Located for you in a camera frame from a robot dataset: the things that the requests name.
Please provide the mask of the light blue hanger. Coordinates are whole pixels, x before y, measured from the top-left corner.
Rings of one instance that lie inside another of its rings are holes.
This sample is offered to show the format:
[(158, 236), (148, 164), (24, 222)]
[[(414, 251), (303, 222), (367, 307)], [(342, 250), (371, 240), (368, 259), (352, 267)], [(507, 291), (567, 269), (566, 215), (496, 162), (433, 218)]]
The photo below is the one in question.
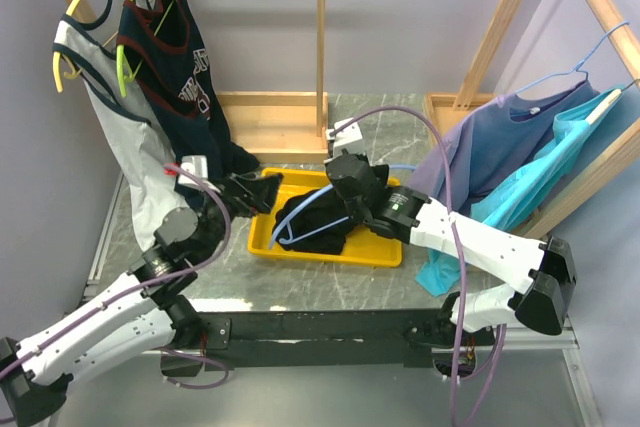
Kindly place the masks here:
[(328, 184), (285, 202), (275, 214), (269, 246), (277, 243), (285, 251), (340, 255), (358, 226)]

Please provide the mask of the black tank top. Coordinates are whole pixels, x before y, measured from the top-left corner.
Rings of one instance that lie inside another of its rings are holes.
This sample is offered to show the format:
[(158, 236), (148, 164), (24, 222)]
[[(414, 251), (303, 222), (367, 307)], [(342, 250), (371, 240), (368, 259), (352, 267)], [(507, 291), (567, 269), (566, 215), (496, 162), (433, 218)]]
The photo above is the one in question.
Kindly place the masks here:
[(347, 216), (323, 172), (266, 168), (265, 176), (283, 176), (269, 214), (253, 218), (250, 253), (272, 259), (397, 267), (402, 244), (382, 238)]

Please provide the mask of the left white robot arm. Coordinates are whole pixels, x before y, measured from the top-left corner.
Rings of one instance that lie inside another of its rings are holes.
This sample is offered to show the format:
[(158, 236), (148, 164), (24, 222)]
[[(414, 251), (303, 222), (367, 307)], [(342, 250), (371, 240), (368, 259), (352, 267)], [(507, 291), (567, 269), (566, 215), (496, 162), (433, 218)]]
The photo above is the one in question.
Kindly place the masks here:
[(283, 177), (189, 178), (202, 190), (202, 207), (171, 210), (153, 245), (107, 289), (31, 337), (2, 338), (1, 392), (12, 423), (34, 426), (81, 382), (144, 351), (186, 349), (202, 337), (183, 290), (226, 248), (235, 218), (271, 212)]

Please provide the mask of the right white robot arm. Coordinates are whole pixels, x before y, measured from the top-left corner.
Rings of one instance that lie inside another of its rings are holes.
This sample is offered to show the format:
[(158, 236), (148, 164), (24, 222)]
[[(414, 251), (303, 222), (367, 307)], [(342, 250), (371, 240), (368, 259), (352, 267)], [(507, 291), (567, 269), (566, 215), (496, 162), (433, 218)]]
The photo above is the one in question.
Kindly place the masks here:
[(576, 285), (569, 244), (500, 231), (448, 212), (439, 201), (405, 186), (388, 185), (388, 166), (344, 154), (325, 164), (327, 177), (352, 221), (407, 245), (463, 258), (501, 285), (447, 299), (438, 321), (440, 338), (460, 345), (485, 327), (519, 323), (549, 336), (562, 333)]

